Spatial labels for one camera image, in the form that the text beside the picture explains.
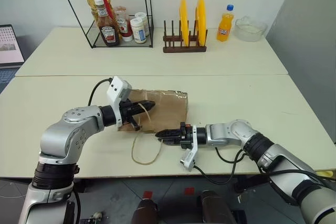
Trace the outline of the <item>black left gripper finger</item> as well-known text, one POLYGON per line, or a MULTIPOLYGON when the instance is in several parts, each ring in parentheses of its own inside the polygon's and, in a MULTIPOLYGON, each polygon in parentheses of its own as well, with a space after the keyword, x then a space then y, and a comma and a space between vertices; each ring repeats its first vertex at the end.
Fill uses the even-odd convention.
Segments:
POLYGON ((142 100, 132 103, 131 115, 138 115, 144 113, 145 111, 150 111, 155 106, 154 101, 142 100))
POLYGON ((129 117, 129 123, 132 125, 132 127, 134 128, 135 131, 139 131, 141 129, 141 127, 136 122, 136 120, 133 118, 133 116, 129 117))

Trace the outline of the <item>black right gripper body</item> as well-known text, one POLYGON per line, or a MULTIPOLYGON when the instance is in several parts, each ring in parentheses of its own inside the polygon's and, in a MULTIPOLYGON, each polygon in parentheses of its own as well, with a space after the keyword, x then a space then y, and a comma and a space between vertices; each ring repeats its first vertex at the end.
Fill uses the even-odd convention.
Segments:
POLYGON ((180 146, 191 149, 193 145, 193 127, 185 122, 180 123, 180 146))

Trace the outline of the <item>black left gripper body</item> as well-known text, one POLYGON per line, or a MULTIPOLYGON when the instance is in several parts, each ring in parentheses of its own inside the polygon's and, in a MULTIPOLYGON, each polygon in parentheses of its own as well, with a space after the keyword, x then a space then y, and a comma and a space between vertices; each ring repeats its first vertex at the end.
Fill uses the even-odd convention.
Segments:
POLYGON ((134 119, 130 115, 131 107, 132 107, 132 102, 130 101, 130 99, 126 99, 125 101, 120 102, 120 114, 121 114, 122 124, 123 125, 130 124, 132 127, 134 127, 133 125, 134 119))

